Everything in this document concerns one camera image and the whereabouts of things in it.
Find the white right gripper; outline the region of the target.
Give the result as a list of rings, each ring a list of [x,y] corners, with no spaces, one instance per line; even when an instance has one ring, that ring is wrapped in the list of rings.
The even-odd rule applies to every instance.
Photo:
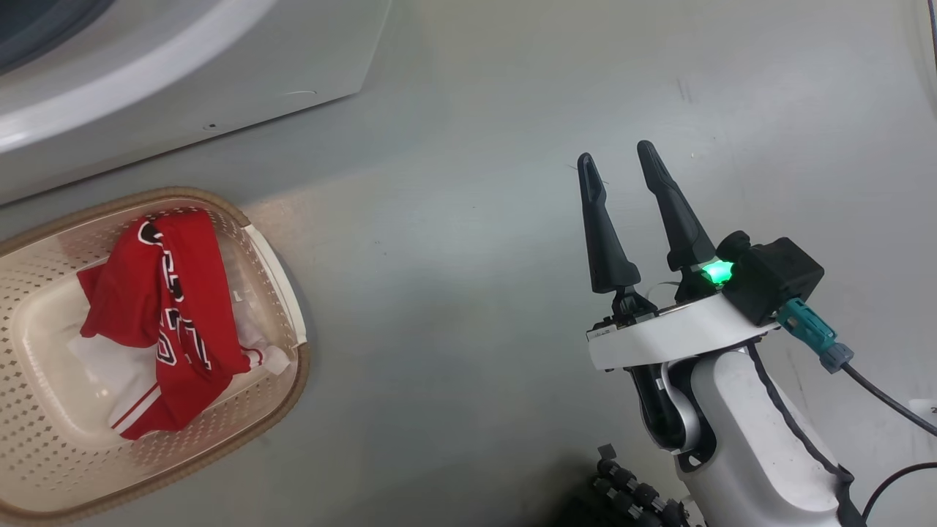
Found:
[[[673,272],[706,266],[715,247],[682,189],[673,180],[651,141],[639,141],[637,154],[647,189],[657,200]],[[592,291],[608,294],[639,284],[641,274],[622,249],[606,208],[605,183],[588,152],[577,160],[583,233]],[[736,349],[748,340],[780,329],[776,321],[756,326],[721,293],[646,318],[632,326],[602,326],[586,333],[589,356],[597,370],[669,363],[710,351]]]

